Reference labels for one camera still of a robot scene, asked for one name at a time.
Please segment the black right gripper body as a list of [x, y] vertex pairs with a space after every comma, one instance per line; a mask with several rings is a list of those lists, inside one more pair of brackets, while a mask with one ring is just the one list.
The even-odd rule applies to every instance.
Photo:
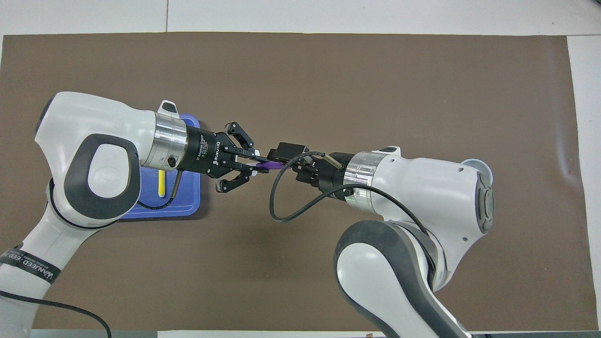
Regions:
[[316, 155], [305, 156], [296, 162], [314, 165], [317, 169], [317, 179], [307, 184], [318, 188], [321, 192], [326, 192], [343, 184], [344, 173], [350, 162], [350, 154], [348, 153], [331, 153], [329, 156], [341, 163], [341, 169], [337, 169], [324, 158], [319, 158]]

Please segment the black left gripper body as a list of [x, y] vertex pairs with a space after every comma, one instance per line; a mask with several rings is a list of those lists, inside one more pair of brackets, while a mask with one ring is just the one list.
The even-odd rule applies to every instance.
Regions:
[[223, 147], [234, 146], [224, 133], [213, 133], [204, 129], [187, 129], [186, 150], [182, 159], [182, 170], [197, 172], [218, 179], [232, 172], [226, 163], [235, 162], [235, 156], [225, 153]]

